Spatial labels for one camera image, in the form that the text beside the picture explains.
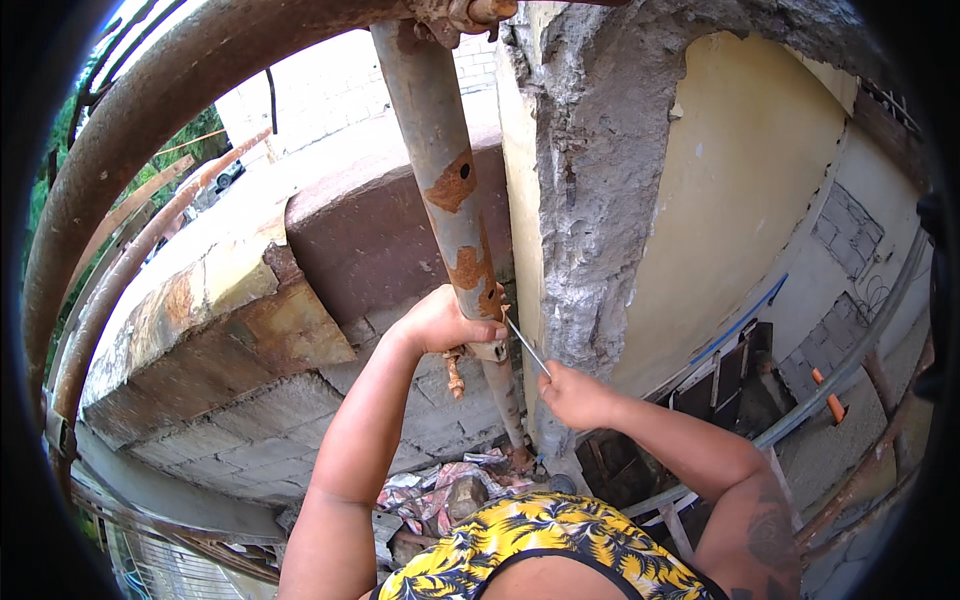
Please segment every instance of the cloth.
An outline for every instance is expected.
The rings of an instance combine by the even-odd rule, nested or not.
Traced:
[[[462,463],[446,463],[389,477],[376,504],[382,511],[400,516],[417,535],[423,534],[422,522],[436,516],[441,535],[446,535],[452,526],[446,502],[453,482],[470,476],[483,482],[490,500],[522,492],[534,483],[511,472],[507,457],[500,448],[494,448],[485,454],[464,454]]]
[[[484,507],[392,573],[371,598],[479,598],[500,566],[560,555],[587,564],[628,598],[726,599],[711,580],[596,498],[528,492]]]

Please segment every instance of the hand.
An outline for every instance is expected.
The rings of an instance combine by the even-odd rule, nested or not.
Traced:
[[[553,377],[541,372],[537,381],[540,397],[553,414],[570,429],[611,428],[616,405],[622,396],[584,372],[546,361]]]
[[[503,286],[496,284],[503,294]],[[493,319],[471,321],[460,312],[453,286],[445,283],[410,309],[390,328],[421,353],[446,352],[470,342],[507,339],[507,326]]]

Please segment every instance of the orange handle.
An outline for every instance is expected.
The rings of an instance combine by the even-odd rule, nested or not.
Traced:
[[[817,385],[820,385],[824,382],[824,376],[820,373],[819,369],[813,370],[813,381]],[[827,406],[830,408],[830,412],[833,413],[833,420],[840,422],[843,420],[847,412],[843,409],[843,406],[840,406],[840,400],[837,399],[836,394],[830,394],[827,397]]]

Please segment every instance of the yellow patterned shirt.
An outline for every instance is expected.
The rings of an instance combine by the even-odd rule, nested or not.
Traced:
[[[371,599],[474,600],[498,568],[547,555],[591,566],[627,598],[726,599],[615,508],[554,492],[523,493],[480,509],[392,573]]]

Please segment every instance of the tattoo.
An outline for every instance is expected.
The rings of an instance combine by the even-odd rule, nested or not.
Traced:
[[[773,577],[767,578],[767,600],[786,600],[786,589]]]
[[[747,529],[747,548],[761,564],[776,571],[793,571],[798,567],[797,546],[783,494],[772,478],[760,485],[754,518]]]

